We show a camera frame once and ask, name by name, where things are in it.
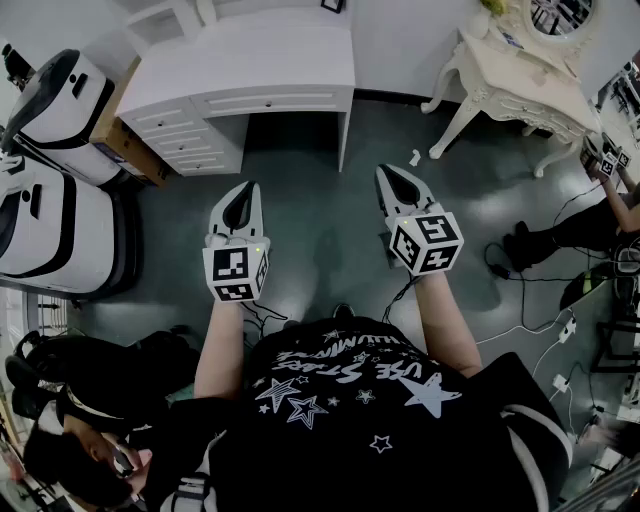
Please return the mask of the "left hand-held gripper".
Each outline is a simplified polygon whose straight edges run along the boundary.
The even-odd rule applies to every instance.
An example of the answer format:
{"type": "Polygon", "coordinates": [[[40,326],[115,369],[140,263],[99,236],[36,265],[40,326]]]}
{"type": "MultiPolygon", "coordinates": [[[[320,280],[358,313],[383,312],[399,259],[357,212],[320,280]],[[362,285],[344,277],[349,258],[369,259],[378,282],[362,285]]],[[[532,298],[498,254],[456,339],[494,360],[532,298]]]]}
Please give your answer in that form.
{"type": "Polygon", "coordinates": [[[202,249],[206,283],[217,301],[260,298],[271,241],[264,235],[260,186],[246,181],[227,192],[210,215],[202,249]]]}

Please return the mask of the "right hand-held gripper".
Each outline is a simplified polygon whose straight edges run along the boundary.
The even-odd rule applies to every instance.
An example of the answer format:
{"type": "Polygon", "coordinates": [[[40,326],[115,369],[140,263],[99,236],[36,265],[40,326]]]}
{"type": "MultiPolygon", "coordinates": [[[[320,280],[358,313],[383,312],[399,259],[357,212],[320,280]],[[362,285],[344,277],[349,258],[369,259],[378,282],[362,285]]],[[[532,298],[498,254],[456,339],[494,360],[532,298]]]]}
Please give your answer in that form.
{"type": "Polygon", "coordinates": [[[388,230],[382,241],[389,266],[403,267],[411,276],[450,270],[464,244],[454,215],[434,202],[422,180],[402,168],[380,164],[375,176],[388,230]]]}

